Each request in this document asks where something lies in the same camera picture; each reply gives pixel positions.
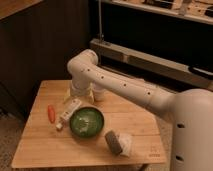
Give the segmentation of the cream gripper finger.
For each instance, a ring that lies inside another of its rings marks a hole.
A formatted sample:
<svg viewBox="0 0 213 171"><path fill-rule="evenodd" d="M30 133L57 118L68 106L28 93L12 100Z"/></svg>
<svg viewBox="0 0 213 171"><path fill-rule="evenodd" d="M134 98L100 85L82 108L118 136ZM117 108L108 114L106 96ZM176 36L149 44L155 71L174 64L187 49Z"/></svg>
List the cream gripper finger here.
<svg viewBox="0 0 213 171"><path fill-rule="evenodd" d="M69 101L72 98L72 91L70 89L68 89L66 91L66 93L63 96L63 102L66 103L67 101Z"/></svg>
<svg viewBox="0 0 213 171"><path fill-rule="evenodd" d="M93 96L93 92L90 90L88 95L87 95L87 100L89 103L94 103L94 96Z"/></svg>

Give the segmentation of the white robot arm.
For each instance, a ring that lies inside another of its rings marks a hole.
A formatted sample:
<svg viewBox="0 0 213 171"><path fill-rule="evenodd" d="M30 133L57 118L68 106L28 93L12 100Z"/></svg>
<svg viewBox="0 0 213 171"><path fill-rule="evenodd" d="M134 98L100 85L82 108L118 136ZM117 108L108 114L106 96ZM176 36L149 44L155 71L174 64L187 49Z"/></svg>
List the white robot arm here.
<svg viewBox="0 0 213 171"><path fill-rule="evenodd" d="M118 75L98 66L85 49L67 63L70 92L84 96L95 83L161 117L173 118L170 171L213 171L213 92L190 89L169 92L157 85Z"/></svg>

